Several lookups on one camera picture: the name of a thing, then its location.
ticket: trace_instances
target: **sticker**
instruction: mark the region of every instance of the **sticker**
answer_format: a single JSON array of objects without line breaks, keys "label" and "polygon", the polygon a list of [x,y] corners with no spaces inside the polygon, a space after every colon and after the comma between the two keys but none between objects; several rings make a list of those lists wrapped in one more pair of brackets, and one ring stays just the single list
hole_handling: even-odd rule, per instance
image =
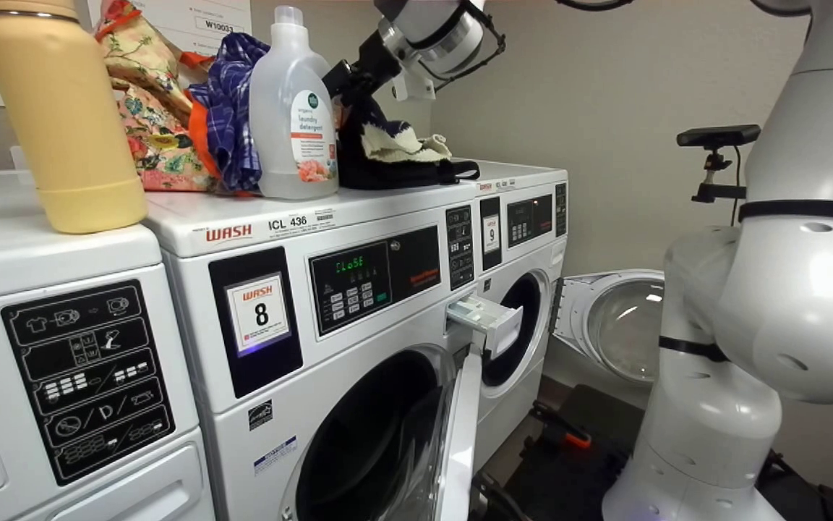
[{"label": "sticker", "polygon": [[263,472],[265,465],[273,465],[274,461],[281,461],[284,453],[289,453],[299,445],[299,436],[284,439],[281,445],[274,445],[268,453],[258,456],[252,465],[255,472]]},{"label": "sticker", "polygon": [[498,252],[500,249],[500,220],[498,215],[482,217],[482,252]]},{"label": "sticker", "polygon": [[237,356],[252,356],[291,336],[281,272],[228,286],[226,297],[231,304]]},{"label": "sticker", "polygon": [[258,407],[250,407],[250,432],[265,424],[273,420],[273,398]]},{"label": "sticker", "polygon": [[336,180],[333,109],[312,90],[300,90],[291,100],[291,155],[300,183]]}]

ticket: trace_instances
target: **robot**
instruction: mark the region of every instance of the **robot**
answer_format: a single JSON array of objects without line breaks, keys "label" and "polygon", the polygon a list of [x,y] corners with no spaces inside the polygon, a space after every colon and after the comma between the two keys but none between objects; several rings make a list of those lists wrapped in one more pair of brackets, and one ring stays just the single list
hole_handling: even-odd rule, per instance
[{"label": "robot", "polygon": [[[779,394],[833,401],[833,0],[751,2],[809,13],[809,37],[750,155],[740,223],[667,249],[660,378],[634,456],[605,495],[607,521],[782,517],[754,491],[782,424]],[[346,99],[419,66],[446,87],[493,57],[477,60],[493,29],[482,0],[377,8],[385,24],[346,70]]]}]

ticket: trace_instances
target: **laundry room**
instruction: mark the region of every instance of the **laundry room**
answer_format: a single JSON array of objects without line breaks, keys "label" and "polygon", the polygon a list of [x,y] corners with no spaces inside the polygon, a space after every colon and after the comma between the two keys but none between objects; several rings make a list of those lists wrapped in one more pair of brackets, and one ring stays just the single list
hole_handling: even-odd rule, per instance
[{"label": "laundry room", "polygon": [[0,0],[0,517],[833,517],[833,0]]}]

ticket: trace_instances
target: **front-loading washer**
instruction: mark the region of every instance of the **front-loading washer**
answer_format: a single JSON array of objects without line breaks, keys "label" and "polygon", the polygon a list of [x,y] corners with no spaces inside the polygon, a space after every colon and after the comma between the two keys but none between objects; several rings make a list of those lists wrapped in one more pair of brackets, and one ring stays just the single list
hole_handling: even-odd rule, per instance
[{"label": "front-loading washer", "polygon": [[568,199],[562,168],[481,163],[481,296],[524,306],[524,325],[503,356],[482,361],[477,465],[503,445],[539,397],[568,252]]},{"label": "front-loading washer", "polygon": [[475,429],[440,436],[455,424],[443,417],[455,410],[446,349],[464,354],[472,338],[446,325],[446,306],[475,291],[475,186],[148,203],[197,378],[218,514],[432,514],[426,500],[446,491],[426,490],[446,469],[440,443],[475,445]]},{"label": "front-loading washer", "polygon": [[0,517],[215,517],[153,235],[56,235],[27,174],[0,174]]}]

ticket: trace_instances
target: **orange bottle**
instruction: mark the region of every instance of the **orange bottle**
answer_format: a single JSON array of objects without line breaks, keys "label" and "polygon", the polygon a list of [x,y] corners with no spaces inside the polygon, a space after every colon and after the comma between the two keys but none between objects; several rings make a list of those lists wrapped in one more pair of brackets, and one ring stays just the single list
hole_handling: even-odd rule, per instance
[{"label": "orange bottle", "polygon": [[101,232],[148,212],[101,50],[72,0],[0,0],[0,94],[59,232]]}]

